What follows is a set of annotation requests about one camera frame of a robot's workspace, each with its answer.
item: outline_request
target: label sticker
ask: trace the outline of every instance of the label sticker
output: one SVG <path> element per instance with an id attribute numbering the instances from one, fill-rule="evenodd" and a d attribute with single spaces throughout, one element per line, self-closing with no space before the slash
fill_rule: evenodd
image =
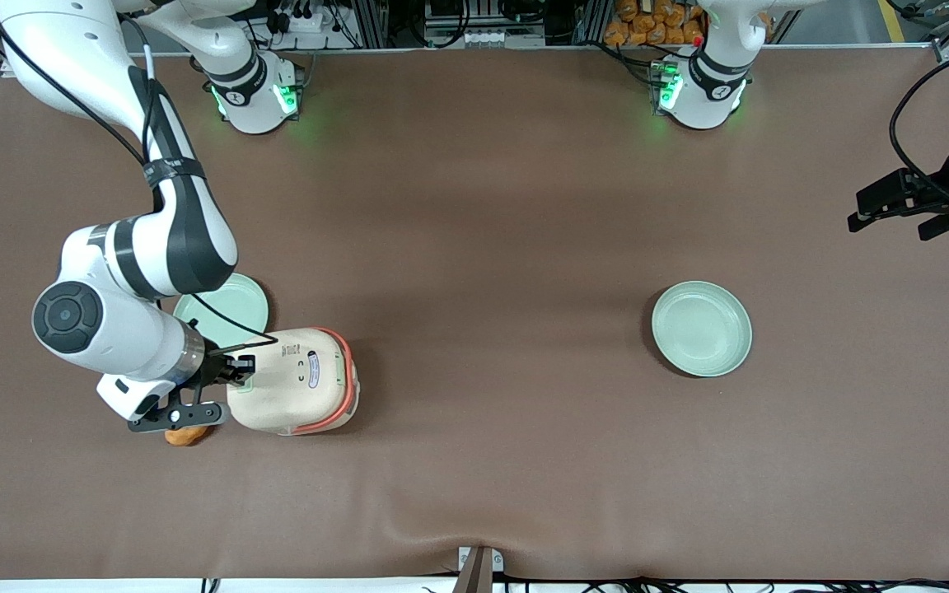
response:
<path id="1" fill-rule="evenodd" d="M 310 360 L 310 383 L 309 386 L 312 390 L 316 390 L 317 384 L 320 383 L 320 360 L 317 359 L 317 353 L 310 350 L 310 353 L 306 355 Z"/>

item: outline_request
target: table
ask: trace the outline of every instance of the table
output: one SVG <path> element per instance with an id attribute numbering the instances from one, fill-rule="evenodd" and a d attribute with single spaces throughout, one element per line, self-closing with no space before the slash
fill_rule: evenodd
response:
<path id="1" fill-rule="evenodd" d="M 300 123 L 242 136 L 161 60 L 272 327 L 340 331 L 362 378 L 339 431 L 188 450 L 31 335 L 64 237 L 150 196 L 3 80 L 0 578 L 426 574 L 467 544 L 524 578 L 949 578 L 949 236 L 844 221 L 933 64 L 765 50 L 693 132 L 594 50 L 326 56 Z M 929 170 L 949 152 L 949 72 L 900 135 Z M 753 320 L 724 378 L 648 337 L 691 278 Z"/>

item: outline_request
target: cable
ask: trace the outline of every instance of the cable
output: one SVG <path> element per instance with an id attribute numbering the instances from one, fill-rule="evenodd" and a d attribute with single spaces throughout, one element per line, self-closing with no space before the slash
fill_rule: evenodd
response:
<path id="1" fill-rule="evenodd" d="M 339 23 L 339 28 L 343 32 L 343 37 L 346 37 L 346 40 L 353 45 L 354 49 L 360 49 L 361 44 L 358 44 L 357 36 L 354 36 L 354 33 L 350 30 L 350 25 L 347 24 L 346 20 L 343 19 L 342 11 L 339 10 L 339 4 L 336 0 L 328 0 L 328 11 L 331 12 L 332 18 L 335 19 L 336 23 Z"/>
<path id="2" fill-rule="evenodd" d="M 216 593 L 221 584 L 221 578 L 200 579 L 200 593 Z"/>
<path id="3" fill-rule="evenodd" d="M 460 3 L 460 16 L 458 19 L 456 19 L 456 31 L 452 34 L 452 37 L 445 42 L 445 44 L 441 45 L 436 45 L 433 41 L 428 41 L 423 35 L 419 34 L 419 31 L 415 30 L 415 22 L 417 19 L 415 19 L 415 16 L 412 15 L 412 7 L 418 5 L 418 2 L 411 2 L 409 4 L 409 31 L 412 34 L 412 37 L 414 37 L 415 40 L 419 42 L 419 44 L 424 46 L 424 48 L 430 49 L 445 49 L 448 48 L 449 45 L 453 45 L 456 43 L 456 41 L 459 41 L 460 37 L 463 37 L 464 33 L 466 33 L 467 26 L 469 26 L 471 23 L 471 11 L 470 7 L 467 5 L 467 0 L 458 1 Z"/>
<path id="4" fill-rule="evenodd" d="M 251 19 L 244 20 L 248 22 L 248 31 L 251 31 L 251 40 L 254 42 L 254 44 L 256 46 L 259 46 L 259 44 L 266 44 L 266 48 L 268 49 L 270 42 L 268 42 L 265 38 L 259 37 L 255 34 L 255 27 L 251 26 Z"/>
<path id="5" fill-rule="evenodd" d="M 587 40 L 584 40 L 584 41 L 579 41 L 579 42 L 577 42 L 577 45 L 592 45 L 592 46 L 595 46 L 595 48 L 602 49 L 603 52 L 606 53 L 607 56 L 610 56 L 610 57 L 614 58 L 614 60 L 618 60 L 618 61 L 625 61 L 625 60 L 628 60 L 629 63 L 631 63 L 631 64 L 633 64 L 633 65 L 645 65 L 645 67 L 649 67 L 649 65 L 651 65 L 651 63 L 649 63 L 649 61 L 647 61 L 647 60 L 637 60 L 636 58 L 630 58 L 630 57 L 628 57 L 628 56 L 625 56 L 624 54 L 621 53 L 621 49 L 620 49 L 620 48 L 618 48 L 618 49 L 613 49 L 613 48 L 611 48 L 609 45 L 603 44 L 602 41 L 595 41 L 594 39 L 587 39 Z M 679 52 L 675 52 L 675 50 L 673 50 L 673 49 L 662 48 L 661 45 L 647 44 L 647 45 L 643 45 L 643 46 L 644 46 L 644 48 L 656 49 L 656 50 L 659 50 L 659 52 L 662 52 L 662 53 L 664 53 L 664 54 L 669 54 L 670 56 L 676 56 L 677 58 L 682 58 L 682 59 L 684 59 L 684 60 L 690 59 L 690 57 L 693 56 L 693 54 L 692 54 L 692 56 L 684 56 L 683 54 L 681 54 L 681 53 L 679 53 Z"/>
<path id="6" fill-rule="evenodd" d="M 914 86 L 910 87 L 910 90 L 907 91 L 907 94 L 900 99 L 900 104 L 895 106 L 895 111 L 892 112 L 892 120 L 889 120 L 888 123 L 888 139 L 889 142 L 892 142 L 892 150 L 895 151 L 895 154 L 900 158 L 900 161 L 902 161 L 903 164 L 907 166 L 907 169 L 909 169 L 911 173 L 918 177 L 919 180 L 922 180 L 928 187 L 933 188 L 933 190 L 949 198 L 949 190 L 945 190 L 940 184 L 935 183 L 935 181 L 931 180 L 930 177 L 927 176 L 925 171 L 923 171 L 920 166 L 914 164 L 913 159 L 907 155 L 907 151 L 903 150 L 903 147 L 900 146 L 900 140 L 895 134 L 895 125 L 897 121 L 900 120 L 900 114 L 903 113 L 903 109 L 906 108 L 907 104 L 910 102 L 910 99 L 914 96 L 914 93 L 916 93 L 920 87 L 925 86 L 925 83 L 929 82 L 933 76 L 947 70 L 947 68 L 949 68 L 949 60 L 942 61 L 942 63 L 939 63 L 937 67 L 933 68 L 933 70 L 927 72 L 925 76 L 919 78 L 918 82 L 915 82 Z"/>
<path id="7" fill-rule="evenodd" d="M 603 52 L 606 53 L 606 55 L 609 55 L 610 57 L 614 58 L 614 60 L 618 60 L 619 63 L 622 63 L 624 65 L 624 70 L 628 71 L 629 74 L 632 75 L 632 78 L 635 78 L 636 80 L 638 80 L 638 82 L 645 84 L 645 86 L 661 86 L 660 82 L 655 82 L 654 80 L 648 79 L 643 74 L 640 74 L 640 72 L 635 70 L 635 67 L 650 68 L 651 61 L 637 60 L 635 58 L 630 58 L 629 56 L 625 56 L 624 54 L 621 53 L 620 45 L 618 45 L 616 49 L 611 49 L 609 45 L 602 44 L 601 41 L 591 41 L 591 40 L 581 41 L 580 44 L 577 44 L 577 45 L 594 45 L 596 46 L 596 48 L 602 49 Z"/>
<path id="8" fill-rule="evenodd" d="M 42 79 L 46 81 L 46 83 L 54 88 L 54 90 L 56 90 L 61 95 L 64 95 L 65 98 L 75 104 L 75 106 L 79 108 L 80 111 L 86 113 L 87 117 L 90 117 L 95 121 L 95 123 L 100 125 L 102 128 L 105 128 L 106 132 L 112 134 L 112 138 L 116 138 L 116 140 L 118 140 L 121 145 L 124 145 L 125 149 L 127 149 L 127 152 L 131 153 L 131 156 L 134 157 L 135 161 L 138 161 L 139 165 L 146 165 L 146 162 L 142 158 L 142 153 L 139 153 L 139 151 L 135 150 L 134 146 L 127 142 L 127 139 L 125 139 L 124 136 L 120 134 L 120 132 L 116 131 L 116 128 L 113 128 L 112 125 L 109 125 L 108 121 L 105 121 L 105 118 L 102 118 L 100 115 L 95 113 L 94 110 L 90 109 L 89 106 L 83 104 L 83 102 L 76 98 L 76 96 L 73 95 L 68 89 L 65 89 L 64 86 L 61 86 L 57 80 L 54 80 L 52 76 L 46 74 L 45 70 L 39 68 L 38 64 L 34 63 L 34 61 L 31 61 L 31 58 L 27 57 L 27 54 L 24 53 L 22 49 L 18 48 L 18 46 L 16 46 L 14 40 L 12 40 L 10 35 L 7 33 L 7 30 L 5 30 L 5 27 L 2 26 L 1 22 L 0 35 L 2 36 L 2 41 L 4 41 L 6 45 L 10 45 L 12 52 L 14 52 L 16 56 L 23 61 L 23 63 L 27 64 L 27 67 L 31 68 L 31 70 L 34 70 L 36 74 L 41 76 Z"/>
<path id="9" fill-rule="evenodd" d="M 226 348 L 211 350 L 211 352 L 208 353 L 209 357 L 217 356 L 218 354 L 236 353 L 238 352 L 238 350 L 254 348 L 255 346 L 269 346 L 270 344 L 276 344 L 277 342 L 280 341 L 276 339 L 275 337 L 272 337 L 272 335 L 270 334 L 261 333 L 261 331 L 251 329 L 247 325 L 244 325 L 241 322 L 238 322 L 238 320 L 230 319 L 229 316 L 226 316 L 218 309 L 211 307 L 211 305 L 209 305 L 208 302 L 205 301 L 199 294 L 192 294 L 192 297 L 193 299 L 196 299 L 197 303 L 199 303 L 200 305 L 203 305 L 204 309 L 207 309 L 207 311 L 211 311 L 212 314 L 214 315 L 218 315 L 219 318 L 221 318 L 222 320 L 225 320 L 226 323 L 229 323 L 236 327 L 240 327 L 242 330 L 247 331 L 248 334 L 255 334 L 255 335 L 259 335 L 261 338 L 266 338 L 266 341 L 264 342 L 255 342 L 254 344 L 237 344 L 236 346 L 229 346 Z"/>
<path id="10" fill-rule="evenodd" d="M 918 10 L 918 5 L 907 4 L 906 7 L 900 7 L 899 4 L 895 3 L 895 0 L 885 0 L 885 3 L 892 7 L 892 10 L 899 12 L 900 16 L 904 19 L 910 18 L 919 18 L 920 16 L 925 16 L 925 12 Z"/>
<path id="11" fill-rule="evenodd" d="M 152 46 L 148 44 L 148 38 L 146 37 L 146 34 L 144 34 L 142 26 L 140 26 L 136 20 L 131 18 L 130 15 L 125 14 L 125 12 L 121 12 L 119 14 L 119 18 L 120 20 L 127 21 L 132 27 L 134 27 L 136 31 L 138 31 L 138 37 L 142 38 L 142 48 L 144 50 L 144 55 L 146 55 L 146 74 L 148 80 L 146 82 L 146 113 L 144 113 L 144 121 L 142 122 L 142 157 L 144 158 L 144 164 L 147 164 L 148 128 L 150 128 L 150 125 L 152 125 L 152 87 L 153 80 L 156 79 L 156 67 L 152 59 Z"/>
<path id="12" fill-rule="evenodd" d="M 299 86 L 300 89 L 305 90 L 307 86 L 310 85 L 311 80 L 313 80 L 313 68 L 316 68 L 317 65 L 317 52 L 313 52 L 313 57 L 310 58 L 310 67 L 306 68 L 306 72 L 302 75 L 302 84 Z"/>
<path id="13" fill-rule="evenodd" d="M 540 2 L 540 8 L 537 12 L 518 12 L 508 8 L 509 0 L 497 0 L 497 11 L 504 15 L 505 19 L 515 21 L 516 23 L 534 23 L 544 20 L 547 12 L 547 2 Z"/>

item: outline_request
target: light green plate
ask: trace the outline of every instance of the light green plate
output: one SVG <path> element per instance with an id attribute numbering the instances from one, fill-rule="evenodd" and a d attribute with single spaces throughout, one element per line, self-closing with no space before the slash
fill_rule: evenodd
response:
<path id="1" fill-rule="evenodd" d="M 251 278 L 234 273 L 229 280 L 226 280 L 222 288 L 213 292 L 201 292 L 200 297 L 222 315 L 229 316 L 230 319 L 237 320 L 252 329 L 266 331 L 266 324 L 270 319 L 270 304 L 261 286 Z M 212 314 L 189 294 L 178 299 L 178 304 L 174 307 L 174 316 L 185 323 L 196 319 L 197 331 L 221 348 L 242 344 L 255 338 L 255 335 Z"/>
<path id="2" fill-rule="evenodd" d="M 669 362 L 696 376 L 721 376 L 749 356 L 753 324 L 734 294 L 710 282 L 681 282 L 654 305 L 654 341 Z"/>

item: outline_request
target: orange rim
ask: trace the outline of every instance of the orange rim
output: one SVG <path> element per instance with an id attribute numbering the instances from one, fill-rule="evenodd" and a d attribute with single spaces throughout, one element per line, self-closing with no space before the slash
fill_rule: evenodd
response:
<path id="1" fill-rule="evenodd" d="M 353 369 L 353 355 L 350 352 L 350 344 L 347 344 L 346 340 L 343 339 L 342 335 L 336 334 L 331 329 L 327 327 L 313 327 L 319 331 L 324 331 L 325 334 L 331 335 L 332 338 L 335 338 L 335 341 L 339 343 L 339 346 L 343 349 L 343 360 L 345 365 L 345 375 L 343 380 L 346 382 L 346 394 L 343 395 L 343 403 L 339 406 L 339 409 L 336 409 L 331 416 L 325 418 L 324 420 L 319 420 L 313 422 L 312 424 L 304 424 L 301 427 L 294 427 L 291 429 L 291 434 L 301 435 L 303 432 L 313 432 L 319 431 L 324 427 L 331 427 L 331 425 L 338 421 L 339 418 L 343 417 L 343 414 L 346 414 L 346 410 L 350 409 L 350 404 L 353 404 L 354 398 L 354 386 L 353 378 L 351 378 L 351 369 Z"/>

